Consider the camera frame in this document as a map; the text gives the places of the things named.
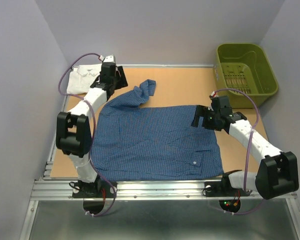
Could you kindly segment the blue checkered long sleeve shirt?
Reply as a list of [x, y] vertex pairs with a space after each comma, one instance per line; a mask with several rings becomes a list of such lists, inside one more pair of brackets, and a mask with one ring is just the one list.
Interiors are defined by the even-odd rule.
[[215, 132], [193, 127], [196, 107], [146, 107], [156, 82], [145, 80], [99, 113], [91, 158], [109, 181], [201, 180], [221, 175]]

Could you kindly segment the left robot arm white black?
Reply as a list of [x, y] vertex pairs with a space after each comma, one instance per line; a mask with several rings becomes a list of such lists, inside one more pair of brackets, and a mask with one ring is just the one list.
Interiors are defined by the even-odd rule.
[[78, 181], [70, 184], [75, 198], [94, 198], [101, 193], [101, 178], [90, 157], [94, 135], [90, 121], [95, 124], [95, 112], [115, 90], [127, 86], [123, 67], [116, 65], [114, 60], [105, 59], [86, 95], [71, 110], [57, 115], [56, 147], [69, 156], [78, 174]]

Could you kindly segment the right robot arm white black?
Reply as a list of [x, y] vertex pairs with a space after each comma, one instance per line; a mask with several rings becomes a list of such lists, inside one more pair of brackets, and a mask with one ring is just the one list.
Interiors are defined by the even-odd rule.
[[222, 175], [217, 185], [206, 189], [207, 195], [232, 195], [237, 190], [255, 191], [269, 200], [299, 189], [297, 157], [269, 143], [253, 129], [247, 117], [234, 112], [227, 96], [214, 96], [210, 106], [197, 105], [191, 125], [197, 127], [200, 118], [206, 130], [225, 131], [235, 138], [258, 162], [256, 173], [233, 170]]

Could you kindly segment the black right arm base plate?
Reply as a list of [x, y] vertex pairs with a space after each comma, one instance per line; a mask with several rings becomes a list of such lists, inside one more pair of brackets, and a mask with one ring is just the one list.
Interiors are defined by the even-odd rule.
[[222, 183], [222, 181], [213, 180], [206, 181], [202, 190], [202, 195], [208, 198], [212, 197], [247, 197], [251, 193], [245, 192], [239, 188], [233, 188], [229, 183]]

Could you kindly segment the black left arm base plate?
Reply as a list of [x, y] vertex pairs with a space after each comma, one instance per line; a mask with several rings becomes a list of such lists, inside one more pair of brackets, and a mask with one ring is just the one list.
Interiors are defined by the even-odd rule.
[[71, 181], [69, 186], [72, 188], [72, 197], [74, 199], [106, 199], [115, 196], [114, 190], [104, 181], [91, 183]]

